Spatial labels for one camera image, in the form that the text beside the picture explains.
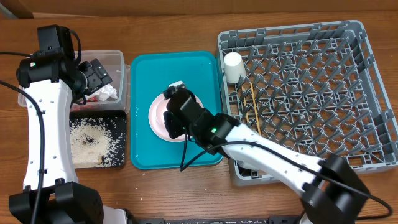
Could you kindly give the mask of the cream cup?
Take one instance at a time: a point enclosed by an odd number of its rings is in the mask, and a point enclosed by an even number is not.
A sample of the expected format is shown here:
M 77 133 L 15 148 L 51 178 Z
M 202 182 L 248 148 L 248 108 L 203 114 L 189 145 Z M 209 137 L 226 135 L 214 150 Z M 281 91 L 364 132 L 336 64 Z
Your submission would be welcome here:
M 230 52 L 225 55 L 224 73 L 228 83 L 236 84 L 240 78 L 246 76 L 246 70 L 242 56 L 237 52 Z

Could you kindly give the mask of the red snack wrapper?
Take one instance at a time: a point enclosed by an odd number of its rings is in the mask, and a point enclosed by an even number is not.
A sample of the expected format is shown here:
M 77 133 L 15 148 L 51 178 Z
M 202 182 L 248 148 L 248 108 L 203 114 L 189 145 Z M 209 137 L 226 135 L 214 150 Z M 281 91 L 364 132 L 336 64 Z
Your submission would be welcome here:
M 88 103 L 88 102 L 97 102 L 98 100 L 97 100 L 97 98 L 95 97 L 95 96 L 92 96 L 92 97 L 89 97 L 89 96 L 87 96 L 86 97 L 86 102 Z

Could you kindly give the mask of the white napkin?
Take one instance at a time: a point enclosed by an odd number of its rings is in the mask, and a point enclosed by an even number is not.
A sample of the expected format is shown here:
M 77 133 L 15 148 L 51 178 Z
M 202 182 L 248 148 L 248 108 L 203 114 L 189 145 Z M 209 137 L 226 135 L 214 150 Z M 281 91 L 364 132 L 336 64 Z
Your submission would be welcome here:
M 116 100 L 118 98 L 118 92 L 117 89 L 115 89 L 112 85 L 107 84 L 93 94 L 89 95 L 89 97 L 92 96 L 95 96 L 98 101 Z

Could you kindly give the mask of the pink bowl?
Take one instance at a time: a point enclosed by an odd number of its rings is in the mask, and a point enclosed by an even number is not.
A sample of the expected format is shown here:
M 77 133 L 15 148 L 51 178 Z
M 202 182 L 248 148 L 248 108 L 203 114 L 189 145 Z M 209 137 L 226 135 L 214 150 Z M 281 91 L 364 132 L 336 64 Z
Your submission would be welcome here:
M 157 129 L 160 131 L 161 129 L 165 129 L 165 119 L 164 113 L 167 111 L 167 103 L 169 101 L 161 98 L 155 107 L 155 118 L 156 118 L 156 126 Z

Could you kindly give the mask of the grey bowl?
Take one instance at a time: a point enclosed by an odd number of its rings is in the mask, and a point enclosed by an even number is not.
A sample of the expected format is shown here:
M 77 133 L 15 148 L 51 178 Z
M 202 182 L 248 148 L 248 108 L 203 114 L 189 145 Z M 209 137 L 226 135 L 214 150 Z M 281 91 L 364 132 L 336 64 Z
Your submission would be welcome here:
M 250 164 L 247 163 L 247 162 L 243 162 L 243 161 L 237 160 L 236 163 L 237 163 L 237 165 L 238 165 L 239 167 L 241 167 L 241 168 L 243 168 L 243 169 L 258 170 L 258 168 L 256 168 L 256 167 L 250 165 Z

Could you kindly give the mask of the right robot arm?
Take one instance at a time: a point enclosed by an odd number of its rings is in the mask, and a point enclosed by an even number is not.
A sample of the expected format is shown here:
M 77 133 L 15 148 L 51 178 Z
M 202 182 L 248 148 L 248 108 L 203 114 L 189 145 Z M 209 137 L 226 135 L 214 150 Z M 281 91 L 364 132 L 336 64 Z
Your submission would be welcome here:
M 369 190 L 339 156 L 301 154 L 270 141 L 230 115 L 200 106 L 183 82 L 163 92 L 165 127 L 172 139 L 192 137 L 204 153 L 222 154 L 262 170 L 300 196 L 301 223 L 354 223 Z

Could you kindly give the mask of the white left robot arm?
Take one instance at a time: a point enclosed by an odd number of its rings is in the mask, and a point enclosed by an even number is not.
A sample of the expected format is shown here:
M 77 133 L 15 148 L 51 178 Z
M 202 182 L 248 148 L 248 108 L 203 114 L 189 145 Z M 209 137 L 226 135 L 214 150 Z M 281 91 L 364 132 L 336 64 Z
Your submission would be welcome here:
M 37 29 L 39 51 L 21 60 L 17 90 L 29 117 L 29 158 L 23 191 L 9 197 L 21 223 L 103 223 L 99 193 L 79 184 L 70 149 L 70 108 L 111 83 L 102 64 L 82 61 L 75 32 L 64 26 Z

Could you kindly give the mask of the white plate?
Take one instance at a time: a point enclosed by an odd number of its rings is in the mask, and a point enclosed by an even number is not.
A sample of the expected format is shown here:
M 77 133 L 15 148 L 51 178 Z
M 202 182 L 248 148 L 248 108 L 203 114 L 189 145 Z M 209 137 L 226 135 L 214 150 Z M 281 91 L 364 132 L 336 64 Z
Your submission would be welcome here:
M 162 140 L 164 141 L 168 141 L 168 142 L 183 142 L 184 140 L 184 136 L 180 136 L 177 139 L 171 139 L 169 137 L 168 132 L 166 131 L 166 129 L 161 129 L 160 131 L 157 129 L 157 126 L 155 124 L 156 122 L 156 118 L 155 118 L 155 107 L 157 106 L 159 100 L 163 98 L 165 99 L 163 94 L 160 94 L 159 96 L 157 96 L 155 98 L 155 100 L 152 102 L 150 108 L 149 108 L 149 113 L 148 113 L 148 119 L 149 119 L 149 125 L 152 129 L 152 131 Z

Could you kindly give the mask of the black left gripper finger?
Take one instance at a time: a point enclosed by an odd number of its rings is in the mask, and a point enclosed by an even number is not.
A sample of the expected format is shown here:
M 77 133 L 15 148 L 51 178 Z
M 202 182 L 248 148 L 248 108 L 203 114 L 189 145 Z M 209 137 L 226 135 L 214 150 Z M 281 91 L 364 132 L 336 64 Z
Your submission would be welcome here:
M 90 63 L 93 70 L 89 76 L 90 89 L 99 89 L 112 82 L 112 78 L 98 59 L 94 59 Z
M 97 90 L 100 89 L 100 88 L 99 89 L 90 89 L 89 88 L 89 76 L 92 74 L 92 71 L 93 71 L 92 68 L 91 68 L 91 63 L 90 62 L 84 61 L 83 63 L 81 63 L 78 66 L 78 69 L 79 69 L 79 71 L 81 71 L 84 74 L 84 76 L 86 78 L 86 87 L 85 87 L 85 90 L 83 92 L 84 95 L 91 95 L 91 94 L 93 94 L 94 92 L 96 92 Z

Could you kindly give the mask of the wooden chopstick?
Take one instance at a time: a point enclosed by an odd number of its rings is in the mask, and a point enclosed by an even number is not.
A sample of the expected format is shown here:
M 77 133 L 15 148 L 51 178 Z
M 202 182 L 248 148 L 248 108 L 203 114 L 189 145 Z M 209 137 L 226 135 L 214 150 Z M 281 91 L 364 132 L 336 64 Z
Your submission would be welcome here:
M 262 131 L 261 131 L 261 125 L 260 125 L 260 119 L 259 119 L 259 114 L 258 114 L 258 110 L 257 110 L 257 103 L 256 103 L 256 99 L 254 96 L 254 87 L 253 84 L 250 83 L 250 88 L 251 88 L 251 96 L 252 96 L 252 103 L 254 106 L 254 113 L 255 113 L 255 117 L 256 117 L 256 125 L 257 125 L 257 132 L 259 133 L 259 135 L 262 135 Z
M 246 124 L 249 124 L 250 121 L 249 121 L 249 116 L 248 116 L 248 110 L 246 109 L 247 108 L 247 103 L 246 103 L 246 95 L 247 95 L 247 93 L 246 93 L 246 90 L 244 89 L 243 86 L 241 87 L 241 89 L 242 89 L 243 106 L 244 106 L 243 112 L 244 112 L 244 115 L 246 117 Z

